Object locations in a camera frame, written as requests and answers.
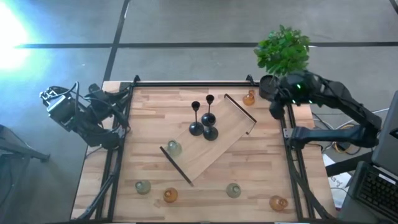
gray floor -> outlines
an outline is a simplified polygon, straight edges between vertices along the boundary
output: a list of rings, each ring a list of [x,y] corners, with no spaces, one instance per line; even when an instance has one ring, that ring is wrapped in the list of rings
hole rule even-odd
[[[25,29],[24,42],[39,44],[112,43],[122,4],[5,1]],[[121,42],[257,42],[279,24],[302,29],[313,42],[398,41],[398,15],[388,0],[132,0]],[[6,36],[13,38],[12,32]],[[15,50],[13,57],[24,57],[19,67],[0,67],[0,123],[38,151],[51,153],[48,163],[30,163],[5,223],[68,220],[86,144],[48,118],[39,92],[50,85],[70,87],[77,80],[83,93],[91,83],[101,85],[110,51]],[[309,69],[343,82],[359,102],[379,110],[389,106],[398,89],[397,56],[398,47],[311,48]],[[247,74],[255,79],[265,74],[250,48],[119,49],[111,80],[134,75],[143,80],[242,80]],[[313,111],[334,127],[349,120],[338,110]],[[333,150],[328,154],[337,161],[347,158]]]

potted plant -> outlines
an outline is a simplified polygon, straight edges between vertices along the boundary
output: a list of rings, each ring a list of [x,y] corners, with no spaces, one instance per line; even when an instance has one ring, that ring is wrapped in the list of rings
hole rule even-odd
[[[268,39],[262,40],[254,49],[257,65],[266,68],[267,73],[260,79],[259,94],[271,100],[279,79],[293,71],[305,70],[309,59],[310,39],[301,35],[300,30],[279,26],[278,32],[272,31]]]

black candle holder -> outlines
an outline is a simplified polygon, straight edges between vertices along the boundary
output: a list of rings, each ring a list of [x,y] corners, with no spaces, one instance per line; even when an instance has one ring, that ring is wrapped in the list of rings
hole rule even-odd
[[[218,137],[218,130],[215,127],[206,127],[203,136],[208,141],[214,141]]]
[[[214,116],[214,114],[210,113],[210,105],[214,101],[214,96],[207,95],[206,101],[209,104],[209,111],[201,117],[201,122],[203,123],[204,126],[210,127],[216,123],[216,116]]]
[[[199,110],[200,107],[200,103],[197,101],[192,102],[192,109],[195,112],[195,122],[193,122],[190,126],[189,126],[189,132],[193,135],[193,136],[199,136],[203,133],[204,127],[203,124],[201,124],[201,122],[198,122],[198,115],[197,112]]]

laptop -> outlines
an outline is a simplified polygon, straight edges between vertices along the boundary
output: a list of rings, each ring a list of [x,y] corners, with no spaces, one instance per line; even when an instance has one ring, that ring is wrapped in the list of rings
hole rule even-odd
[[[372,164],[359,162],[338,218],[347,222],[398,223],[398,91],[380,132]]]

green leaves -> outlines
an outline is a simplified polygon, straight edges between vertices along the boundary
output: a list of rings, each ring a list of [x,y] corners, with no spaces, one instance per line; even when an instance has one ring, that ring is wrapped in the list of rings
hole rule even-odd
[[[295,70],[304,70],[308,63],[310,38],[301,35],[300,30],[279,26],[280,31],[272,31],[268,39],[258,43],[254,53],[257,65],[277,77]]]

